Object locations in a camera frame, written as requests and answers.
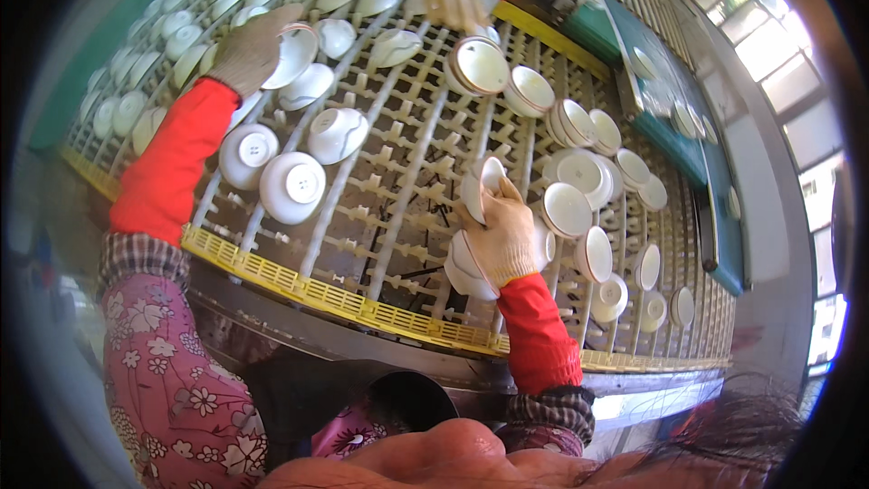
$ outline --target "dish rack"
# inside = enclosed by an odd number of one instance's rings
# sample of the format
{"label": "dish rack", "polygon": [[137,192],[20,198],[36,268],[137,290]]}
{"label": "dish rack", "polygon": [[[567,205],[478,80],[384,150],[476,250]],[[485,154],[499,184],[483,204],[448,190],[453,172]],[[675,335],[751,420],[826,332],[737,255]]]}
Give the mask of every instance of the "dish rack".
{"label": "dish rack", "polygon": [[[546,186],[540,172],[560,147],[549,138],[542,120],[516,118],[501,95],[477,99],[450,92],[442,61],[461,36],[431,27],[421,16],[405,17],[402,1],[372,18],[352,14],[353,2],[329,14],[347,19],[357,31],[357,40],[342,60],[330,60],[322,52],[316,59],[335,71],[334,91],[296,112],[281,110],[277,91],[266,91],[242,121],[271,127],[283,151],[289,152],[305,151],[311,120],[324,107],[354,107],[366,114],[371,125],[367,141],[342,162],[325,167],[329,184],[314,216],[295,226],[271,219],[258,192],[239,192],[227,184],[212,158],[196,191],[196,212],[182,245],[233,279],[304,305],[335,323],[441,352],[503,357],[509,338],[502,332],[494,303],[457,295],[440,268],[458,228],[452,211],[458,201],[456,184],[469,164],[495,155],[533,204]],[[273,0],[270,5],[282,2]],[[321,17],[314,2],[304,3],[303,20],[311,24]],[[220,18],[208,19],[207,5],[206,0],[187,5],[205,28],[197,43],[223,38],[229,20],[242,7],[239,2]],[[600,213],[595,212],[594,223],[611,234],[614,272],[630,289],[628,308],[612,324],[589,318],[592,284],[573,262],[574,242],[557,241],[555,259],[543,275],[568,331],[583,345],[583,368],[682,372],[726,366],[735,300],[699,265],[696,219],[686,181],[622,120],[614,83],[600,61],[513,5],[498,5],[494,16],[510,66],[537,70],[560,98],[574,99],[588,110],[607,111],[620,125],[623,145],[646,160],[669,193],[661,212],[647,212],[636,193],[623,193],[607,206],[615,218],[606,223],[600,223]],[[160,51],[148,43],[153,21],[126,45],[137,52]],[[368,64],[373,39],[392,27],[416,32],[423,47],[397,67],[375,69]],[[169,85],[170,78],[171,64],[162,55],[137,87],[149,95],[146,109],[169,106],[183,93]],[[110,134],[100,140],[91,124],[102,100],[126,90],[111,81],[105,85],[85,121],[76,117],[72,122],[61,149],[62,157],[111,200],[135,154],[129,136]],[[636,315],[644,293],[630,278],[632,236],[659,245],[657,289],[668,302],[681,287],[692,291],[696,313],[688,328],[674,325],[668,314],[658,331],[640,332]]]}

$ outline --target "work glove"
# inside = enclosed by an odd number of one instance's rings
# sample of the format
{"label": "work glove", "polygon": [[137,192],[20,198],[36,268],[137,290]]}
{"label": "work glove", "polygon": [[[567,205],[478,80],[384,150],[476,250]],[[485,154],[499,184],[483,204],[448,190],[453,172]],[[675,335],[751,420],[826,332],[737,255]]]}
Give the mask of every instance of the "work glove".
{"label": "work glove", "polygon": [[462,219],[468,244],[489,283],[500,290],[512,279],[537,273],[534,256],[535,219],[531,208],[507,178],[500,178],[500,190],[483,193],[486,224],[471,217],[464,204],[455,212]]}
{"label": "work glove", "polygon": [[239,102],[255,93],[277,68],[282,29],[301,12],[300,4],[288,4],[235,27],[221,40],[206,75],[237,92]]}
{"label": "work glove", "polygon": [[446,25],[471,34],[477,26],[488,25],[480,0],[426,0],[426,5],[432,25]]}

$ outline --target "hand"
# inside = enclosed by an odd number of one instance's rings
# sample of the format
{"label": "hand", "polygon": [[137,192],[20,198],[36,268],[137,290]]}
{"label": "hand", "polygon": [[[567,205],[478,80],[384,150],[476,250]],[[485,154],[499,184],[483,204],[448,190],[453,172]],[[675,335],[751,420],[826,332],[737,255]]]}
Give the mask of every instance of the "hand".
{"label": "hand", "polygon": [[454,30],[473,33],[479,25],[488,25],[480,0],[426,0],[432,25],[446,25]]}
{"label": "hand", "polygon": [[501,190],[483,194],[483,216],[486,224],[471,217],[463,204],[455,212],[462,218],[462,228],[484,275],[497,289],[511,279],[537,272],[534,256],[535,218],[525,206],[516,186],[501,178]]}
{"label": "hand", "polygon": [[255,93],[277,68],[281,30],[301,12],[300,4],[288,4],[234,28],[221,41],[207,75],[242,99]]}

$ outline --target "flower print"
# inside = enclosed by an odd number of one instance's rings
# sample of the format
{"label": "flower print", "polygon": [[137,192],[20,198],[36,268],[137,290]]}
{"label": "flower print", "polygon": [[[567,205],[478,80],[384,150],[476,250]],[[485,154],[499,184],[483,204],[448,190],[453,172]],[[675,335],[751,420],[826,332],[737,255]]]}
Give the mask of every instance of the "flower print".
{"label": "flower print", "polygon": [[199,410],[202,417],[209,413],[214,413],[217,409],[217,396],[209,393],[206,387],[194,389],[190,394],[190,402],[194,410]]}
{"label": "flower print", "polygon": [[220,460],[220,451],[208,446],[203,446],[202,451],[196,454],[196,458],[205,463]]}
{"label": "flower print", "polygon": [[106,318],[116,320],[124,311],[124,294],[120,291],[109,297],[106,303]]}
{"label": "flower print", "polygon": [[372,436],[374,436],[374,433],[371,429],[365,427],[361,429],[347,429],[339,432],[335,437],[335,440],[332,443],[332,451],[335,455],[347,457],[350,453],[356,451],[370,441]]}
{"label": "flower print", "polygon": [[228,476],[255,470],[254,463],[260,459],[264,452],[256,445],[256,439],[251,440],[247,436],[236,436],[235,439],[238,440],[238,446],[229,444],[221,461],[221,464],[226,466]]}
{"label": "flower print", "polygon": [[136,368],[136,365],[139,364],[139,359],[142,357],[139,356],[139,350],[134,349],[131,352],[127,352],[124,354],[124,360],[121,362],[127,366],[127,368]]}
{"label": "flower print", "polygon": [[148,359],[148,370],[154,374],[166,374],[168,360],[166,359]]}
{"label": "flower print", "polygon": [[127,310],[129,326],[134,332],[150,332],[160,326],[160,307],[146,304],[145,299],[136,300],[136,304]]}
{"label": "flower print", "polygon": [[162,355],[164,357],[172,357],[178,349],[158,336],[156,340],[148,340],[148,347],[151,349],[151,355]]}
{"label": "flower print", "polygon": [[181,455],[184,459],[193,459],[193,453],[190,452],[190,449],[193,447],[193,444],[190,442],[185,442],[184,440],[178,440],[175,444],[172,444],[172,451]]}
{"label": "flower print", "polygon": [[250,403],[242,406],[240,412],[233,412],[232,424],[240,429],[241,434],[255,433],[258,436],[265,432],[260,413]]}
{"label": "flower print", "polygon": [[181,339],[181,345],[184,346],[184,349],[194,355],[205,357],[205,350],[202,349],[202,343],[199,341],[199,332],[193,331],[193,334],[182,332],[178,338]]}

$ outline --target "green panel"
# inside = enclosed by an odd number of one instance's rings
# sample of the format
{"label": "green panel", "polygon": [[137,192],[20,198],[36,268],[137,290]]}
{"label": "green panel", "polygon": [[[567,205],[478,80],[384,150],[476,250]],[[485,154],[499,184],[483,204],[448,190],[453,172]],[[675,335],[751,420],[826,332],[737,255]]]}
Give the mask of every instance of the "green panel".
{"label": "green panel", "polygon": [[121,0],[96,26],[63,71],[30,136],[31,149],[44,149],[60,142],[79,107],[88,78],[100,68],[127,36],[127,29],[152,0]]}

